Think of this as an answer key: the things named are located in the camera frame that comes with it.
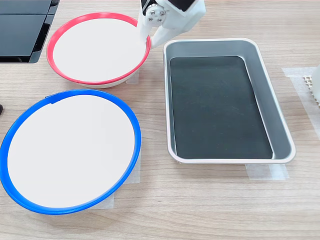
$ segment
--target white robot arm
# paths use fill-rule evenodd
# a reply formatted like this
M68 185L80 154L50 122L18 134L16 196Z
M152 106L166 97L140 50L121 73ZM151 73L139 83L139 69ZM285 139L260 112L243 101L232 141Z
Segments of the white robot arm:
M157 31L151 38L151 47L190 31L205 15L204 0L141 0L137 28L146 41L153 27Z

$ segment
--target wooden table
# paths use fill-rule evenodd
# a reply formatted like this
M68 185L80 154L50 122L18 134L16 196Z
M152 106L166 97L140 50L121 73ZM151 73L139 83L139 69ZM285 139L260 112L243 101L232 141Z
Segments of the wooden table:
M320 140L282 68L320 64L320 1L206 1L207 14L177 39L257 42L296 144L287 180L250 180L244 165L184 165L168 154L162 47L150 53L138 85L106 92L133 109L142 128L141 181L116 191L114 208L49 216L16 204L0 187L1 240L319 240ZM49 36L92 12L137 18L139 1L62 0ZM34 103L80 89L59 77L44 50L35 64L0 64L0 139Z

